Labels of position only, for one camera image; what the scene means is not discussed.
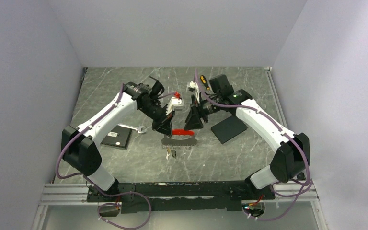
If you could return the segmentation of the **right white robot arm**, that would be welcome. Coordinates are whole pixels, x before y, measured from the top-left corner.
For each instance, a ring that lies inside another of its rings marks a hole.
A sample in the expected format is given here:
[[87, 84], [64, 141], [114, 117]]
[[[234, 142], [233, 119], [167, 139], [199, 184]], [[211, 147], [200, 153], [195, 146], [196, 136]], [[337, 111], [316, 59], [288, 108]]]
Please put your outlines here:
[[245, 90], [234, 90], [226, 75], [206, 80], [194, 76], [187, 84], [191, 97], [185, 130], [202, 129], [210, 114], [227, 111], [257, 132], [275, 155], [270, 164], [246, 178], [245, 193], [258, 198], [264, 188], [275, 183], [287, 183], [305, 171], [310, 180], [310, 141], [304, 133], [295, 134], [266, 113]]

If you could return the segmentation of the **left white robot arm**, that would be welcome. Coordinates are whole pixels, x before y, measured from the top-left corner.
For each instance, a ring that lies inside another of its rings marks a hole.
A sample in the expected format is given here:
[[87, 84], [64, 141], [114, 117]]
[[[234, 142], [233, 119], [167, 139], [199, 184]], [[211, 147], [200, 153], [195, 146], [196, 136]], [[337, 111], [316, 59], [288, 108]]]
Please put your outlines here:
[[67, 126], [62, 131], [61, 153], [56, 163], [56, 176], [65, 179], [59, 172], [59, 164], [65, 160], [77, 170], [73, 175], [83, 175], [98, 187], [106, 201], [113, 201], [119, 193], [119, 181], [103, 164], [99, 146], [103, 139], [127, 116], [137, 110], [152, 119], [152, 130], [172, 136], [172, 119], [175, 109], [183, 106], [177, 92], [172, 93], [169, 103], [160, 103], [164, 86], [150, 77], [152, 85], [144, 83], [122, 84], [115, 98], [92, 118], [77, 127]]

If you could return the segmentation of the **black flat rectangular pad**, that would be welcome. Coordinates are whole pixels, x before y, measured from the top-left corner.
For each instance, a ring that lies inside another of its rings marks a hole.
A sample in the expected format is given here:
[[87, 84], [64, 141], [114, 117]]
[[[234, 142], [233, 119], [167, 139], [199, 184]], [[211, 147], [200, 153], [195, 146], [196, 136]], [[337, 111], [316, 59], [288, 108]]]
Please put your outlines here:
[[224, 144], [247, 130], [247, 128], [248, 127], [245, 125], [245, 123], [232, 115], [212, 126], [211, 131], [218, 141], [221, 144]]

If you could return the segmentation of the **silver open-end wrench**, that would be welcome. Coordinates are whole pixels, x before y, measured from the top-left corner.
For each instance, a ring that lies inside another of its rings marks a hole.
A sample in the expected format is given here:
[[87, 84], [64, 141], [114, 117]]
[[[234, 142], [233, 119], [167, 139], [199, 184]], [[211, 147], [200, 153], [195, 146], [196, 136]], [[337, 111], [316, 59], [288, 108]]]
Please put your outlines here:
[[145, 126], [131, 126], [131, 125], [126, 125], [126, 124], [118, 124], [118, 126], [132, 129], [132, 130], [138, 132], [139, 134], [146, 133], [147, 132], [147, 129], [148, 129]]

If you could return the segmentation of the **aluminium frame rail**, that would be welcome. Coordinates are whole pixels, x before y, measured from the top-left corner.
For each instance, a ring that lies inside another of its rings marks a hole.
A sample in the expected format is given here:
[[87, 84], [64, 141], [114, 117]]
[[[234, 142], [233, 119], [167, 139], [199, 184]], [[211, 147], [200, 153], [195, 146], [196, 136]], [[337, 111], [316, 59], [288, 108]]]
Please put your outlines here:
[[88, 190], [85, 184], [45, 184], [39, 204], [85, 205]]

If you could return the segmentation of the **yellow black screwdriver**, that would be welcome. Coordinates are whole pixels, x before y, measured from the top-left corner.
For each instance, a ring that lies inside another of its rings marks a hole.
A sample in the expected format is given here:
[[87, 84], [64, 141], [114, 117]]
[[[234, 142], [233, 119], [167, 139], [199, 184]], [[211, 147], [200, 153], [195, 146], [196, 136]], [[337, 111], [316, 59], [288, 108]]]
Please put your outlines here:
[[201, 83], [203, 84], [205, 90], [208, 92], [210, 90], [210, 85], [208, 83], [208, 80], [206, 79], [206, 77], [204, 75], [200, 76], [200, 80], [201, 80]]

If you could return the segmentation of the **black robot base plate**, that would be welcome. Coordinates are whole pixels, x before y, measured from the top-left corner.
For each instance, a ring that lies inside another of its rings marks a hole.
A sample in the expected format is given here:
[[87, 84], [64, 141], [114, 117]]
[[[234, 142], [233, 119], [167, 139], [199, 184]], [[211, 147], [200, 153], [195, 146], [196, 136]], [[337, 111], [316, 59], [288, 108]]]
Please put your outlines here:
[[267, 186], [251, 189], [238, 181], [120, 183], [120, 198], [106, 197], [89, 187], [88, 203], [121, 202], [123, 214], [139, 211], [178, 211], [225, 209], [241, 211], [242, 205], [257, 200], [273, 200], [274, 193]]

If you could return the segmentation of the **black box with label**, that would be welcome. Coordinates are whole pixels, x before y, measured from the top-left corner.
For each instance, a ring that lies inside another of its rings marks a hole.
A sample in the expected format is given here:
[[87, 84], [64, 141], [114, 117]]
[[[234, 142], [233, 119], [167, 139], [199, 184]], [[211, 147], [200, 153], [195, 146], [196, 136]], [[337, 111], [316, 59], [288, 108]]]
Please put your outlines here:
[[115, 126], [102, 140], [102, 144], [112, 146], [114, 148], [127, 150], [132, 129]]

